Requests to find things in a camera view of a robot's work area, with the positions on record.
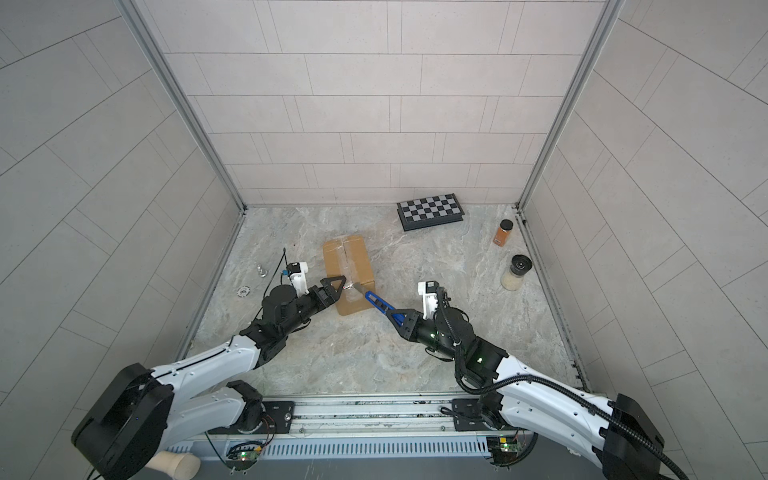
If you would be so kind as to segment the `blue utility knife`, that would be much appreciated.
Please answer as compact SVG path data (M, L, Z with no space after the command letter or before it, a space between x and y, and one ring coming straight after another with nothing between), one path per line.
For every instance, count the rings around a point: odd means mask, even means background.
M396 308L383 300L377 294L359 282L353 283L352 287L361 293L371 305L373 305L379 312L384 314L395 326L402 326L404 324L404 315L402 313L396 313Z

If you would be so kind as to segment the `brown cardboard express box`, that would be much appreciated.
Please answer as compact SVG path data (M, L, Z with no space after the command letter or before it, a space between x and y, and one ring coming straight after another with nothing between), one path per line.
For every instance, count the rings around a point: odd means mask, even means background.
M364 238L350 235L326 241L323 258L327 277L345 276L346 282L336 309L350 316L373 308L365 293L375 292L375 278Z

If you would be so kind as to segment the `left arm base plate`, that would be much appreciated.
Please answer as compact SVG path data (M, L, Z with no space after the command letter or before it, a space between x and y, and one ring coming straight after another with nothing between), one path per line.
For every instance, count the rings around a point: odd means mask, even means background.
M248 403L233 425L209 430L212 435L287 434L294 415L293 401Z

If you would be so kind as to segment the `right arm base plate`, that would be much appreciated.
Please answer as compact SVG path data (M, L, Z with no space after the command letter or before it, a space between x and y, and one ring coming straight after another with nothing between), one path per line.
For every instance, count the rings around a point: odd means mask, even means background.
M444 413L453 419L454 429L457 432L513 432L516 427L499 420L493 424L489 418L482 415L483 405L476 398L454 398L448 407L448 413Z

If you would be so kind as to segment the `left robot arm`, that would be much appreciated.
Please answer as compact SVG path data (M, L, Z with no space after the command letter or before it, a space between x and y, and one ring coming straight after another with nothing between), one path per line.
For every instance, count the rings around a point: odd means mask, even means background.
M304 295L278 285L263 299L262 315L223 344L171 364L123 368L74 429L72 445L102 478L129 479L189 437L257 429L262 396L240 374L271 361L290 334L340 299L345 283L324 278Z

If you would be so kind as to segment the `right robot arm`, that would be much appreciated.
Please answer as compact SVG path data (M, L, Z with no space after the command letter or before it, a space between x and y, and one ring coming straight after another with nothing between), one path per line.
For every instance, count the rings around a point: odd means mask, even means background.
M608 479L659 479L663 440L637 423L618 399L590 394L536 372L477 336L466 314L439 300L430 317L375 303L409 342L421 343L454 365L459 387L478 397L490 428L524 429L584 456Z

